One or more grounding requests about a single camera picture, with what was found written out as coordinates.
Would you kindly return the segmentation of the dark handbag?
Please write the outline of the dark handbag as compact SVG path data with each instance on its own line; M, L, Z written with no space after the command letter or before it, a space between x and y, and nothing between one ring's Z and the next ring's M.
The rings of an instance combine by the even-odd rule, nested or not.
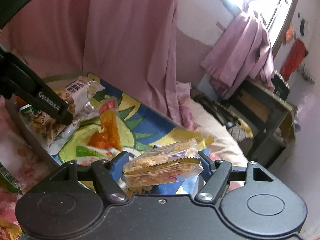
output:
M211 114L222 126L225 126L231 136L237 141L253 139L252 129L238 117L234 112L228 110L217 101L210 100L203 92L192 88L191 98L199 103L209 114Z

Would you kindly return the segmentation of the grey cardboard tray box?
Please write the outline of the grey cardboard tray box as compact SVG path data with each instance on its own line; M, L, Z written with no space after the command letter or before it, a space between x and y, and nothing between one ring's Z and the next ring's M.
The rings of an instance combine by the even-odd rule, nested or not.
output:
M44 162L52 167L61 165L61 161L51 157L40 145L36 138L28 131L26 125L18 114L18 107L15 100L19 96L27 103L48 113L52 118L64 125L71 124L72 114L67 112L67 103L63 102L53 91L59 85L66 85L79 76L91 76L97 78L90 72L78 72L72 74L61 74L41 79L34 72L26 74L9 74L2 79L1 92L5 98L5 107L13 120L13 123L20 130L26 141L33 148Z

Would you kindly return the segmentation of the red hanging ornament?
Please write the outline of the red hanging ornament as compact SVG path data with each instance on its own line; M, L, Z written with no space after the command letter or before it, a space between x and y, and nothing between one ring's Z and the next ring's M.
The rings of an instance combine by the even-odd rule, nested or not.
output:
M300 39L296 39L280 69L280 74L285 81L289 80L291 74L297 70L308 53L304 42Z

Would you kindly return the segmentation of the dark wooden desk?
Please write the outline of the dark wooden desk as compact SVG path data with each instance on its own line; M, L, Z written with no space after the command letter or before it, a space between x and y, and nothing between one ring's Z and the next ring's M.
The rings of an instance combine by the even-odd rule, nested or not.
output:
M245 80L223 104L235 109L253 129L248 160L269 168L295 140L294 107L256 82Z

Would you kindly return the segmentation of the mixed nut bar packet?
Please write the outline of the mixed nut bar packet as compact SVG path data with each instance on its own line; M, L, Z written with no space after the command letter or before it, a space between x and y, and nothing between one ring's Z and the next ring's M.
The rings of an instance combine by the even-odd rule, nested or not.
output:
M68 104L68 111L77 115L97 92L104 90L99 82L79 76L65 88L57 90L57 95Z

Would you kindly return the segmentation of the peanut brittle clear packet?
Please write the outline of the peanut brittle clear packet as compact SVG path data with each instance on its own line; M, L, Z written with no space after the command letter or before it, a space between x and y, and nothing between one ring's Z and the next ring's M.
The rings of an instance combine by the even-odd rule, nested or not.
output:
M128 187L154 186L183 181L203 171L198 143L192 138L154 148L123 165Z

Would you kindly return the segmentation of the white red snack pouch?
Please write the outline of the white red snack pouch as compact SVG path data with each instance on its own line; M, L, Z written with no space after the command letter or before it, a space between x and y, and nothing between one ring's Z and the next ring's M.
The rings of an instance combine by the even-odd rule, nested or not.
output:
M96 118L99 111L90 102L73 118L70 125L62 125L43 111L25 105L18 114L27 129L50 155L57 155L81 123Z

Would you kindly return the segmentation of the green sausage stick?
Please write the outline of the green sausage stick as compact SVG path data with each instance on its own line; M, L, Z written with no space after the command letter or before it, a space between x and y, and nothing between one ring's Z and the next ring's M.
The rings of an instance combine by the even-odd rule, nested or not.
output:
M18 180L0 164L1 188L15 194L22 195L22 189Z

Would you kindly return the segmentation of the pink floral bed blanket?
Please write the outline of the pink floral bed blanket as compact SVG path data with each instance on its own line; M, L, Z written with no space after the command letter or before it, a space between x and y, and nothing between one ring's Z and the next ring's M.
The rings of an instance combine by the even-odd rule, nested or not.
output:
M204 136L211 135L211 159L224 159L235 166L246 166L247 158L238 143L204 108L193 101L190 90L179 84L178 103L188 127L194 126ZM31 189L49 174L49 167L21 136L1 99L1 164L16 178L23 191ZM1 239L19 239L22 230L15 216L19 195L1 189Z

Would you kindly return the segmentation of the black calendar box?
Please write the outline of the black calendar box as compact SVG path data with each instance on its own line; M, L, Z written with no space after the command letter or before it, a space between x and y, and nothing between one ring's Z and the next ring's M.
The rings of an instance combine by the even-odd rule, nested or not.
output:
M286 101L290 93L289 85L278 71L274 72L272 83L274 85L274 94Z

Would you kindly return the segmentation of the pink curtain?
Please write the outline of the pink curtain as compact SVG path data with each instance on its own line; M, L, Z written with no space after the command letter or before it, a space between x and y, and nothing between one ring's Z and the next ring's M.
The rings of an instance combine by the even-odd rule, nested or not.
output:
M196 128L176 78L178 0L32 0L1 44L40 77L92 72L175 123Z

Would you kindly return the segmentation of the small orange fruit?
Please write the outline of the small orange fruit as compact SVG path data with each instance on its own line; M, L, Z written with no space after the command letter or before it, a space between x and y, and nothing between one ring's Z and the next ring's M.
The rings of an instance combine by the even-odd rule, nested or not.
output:
M16 97L16 105L18 108L21 108L23 106L25 106L27 103L22 99L20 98L19 96Z

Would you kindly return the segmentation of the orange candy clear bag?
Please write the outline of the orange candy clear bag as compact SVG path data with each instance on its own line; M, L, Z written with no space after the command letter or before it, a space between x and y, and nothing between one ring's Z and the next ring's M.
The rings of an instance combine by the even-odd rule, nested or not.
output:
M87 143L89 146L103 150L114 148L121 151L117 125L118 112L118 103L114 96L103 101L99 108L100 132L96 132L90 137Z

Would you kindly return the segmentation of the purple hanging cloth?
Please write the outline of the purple hanging cloth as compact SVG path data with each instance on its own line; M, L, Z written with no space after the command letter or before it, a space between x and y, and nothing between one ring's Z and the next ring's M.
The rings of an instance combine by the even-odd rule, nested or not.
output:
M261 16L251 7L255 1L235 0L241 12L201 62L214 92L223 100L229 99L247 78L274 90L272 44Z

